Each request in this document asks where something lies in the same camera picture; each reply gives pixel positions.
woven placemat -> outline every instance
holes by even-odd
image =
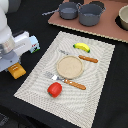
[[[86,43],[90,47],[90,53],[74,48],[73,44],[78,42]],[[14,96],[81,128],[91,128],[114,47],[105,42],[60,31]],[[98,63],[82,60],[84,72],[73,79],[74,82],[85,85],[86,90],[45,77],[46,71],[59,75],[56,63],[65,56],[59,52],[60,49],[98,59]],[[52,98],[47,93],[47,88],[53,82],[62,85],[62,92],[57,98]]]

table surface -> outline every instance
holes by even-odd
[[[63,31],[115,45],[92,128],[127,128],[128,44],[48,24],[52,14],[47,16],[41,14],[56,10],[62,2],[62,0],[22,0],[17,12],[7,14],[8,25],[12,32],[26,30],[30,36],[35,35],[41,49],[34,54],[26,52],[22,55],[21,65],[27,72],[24,76],[15,80],[9,72],[0,73],[0,105],[32,117],[52,128],[78,128],[68,121],[13,96],[57,34]]]

plate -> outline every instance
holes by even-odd
[[[66,79],[74,79],[83,73],[84,65],[76,56],[65,56],[57,62],[57,71]]]

utensil handle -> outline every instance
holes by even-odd
[[[46,12],[46,13],[43,13],[42,15],[48,15],[48,14],[51,14],[51,13],[54,13],[54,12],[58,12],[59,9],[55,10],[55,11],[52,11],[52,12]]]
[[[84,85],[75,83],[75,82],[67,80],[67,79],[64,80],[64,83],[72,85],[72,86],[77,87],[77,88],[82,89],[82,90],[86,89],[86,87]]]
[[[82,56],[82,55],[79,55],[79,58],[80,59],[83,59],[83,60],[91,61],[91,62],[94,62],[94,63],[97,63],[98,62],[97,59],[86,57],[86,56]]]

yellow block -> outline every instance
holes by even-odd
[[[11,75],[15,79],[21,77],[22,75],[24,75],[26,73],[24,68],[19,63],[16,63],[16,64],[12,65],[11,67],[9,67],[8,71],[11,73]]]

